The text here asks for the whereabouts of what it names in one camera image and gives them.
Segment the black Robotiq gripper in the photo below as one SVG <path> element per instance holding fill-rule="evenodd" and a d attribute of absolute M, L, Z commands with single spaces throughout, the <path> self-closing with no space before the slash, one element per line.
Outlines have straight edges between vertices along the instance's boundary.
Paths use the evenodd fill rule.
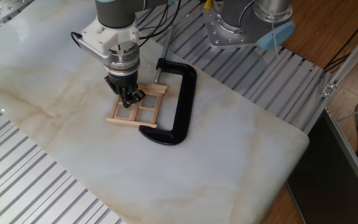
<path fill-rule="evenodd" d="M 142 90 L 138 89 L 138 72 L 124 76 L 109 73 L 104 79 L 115 94 L 120 94 L 125 108 L 130 107 L 132 103 L 140 102 L 146 96 Z"/>

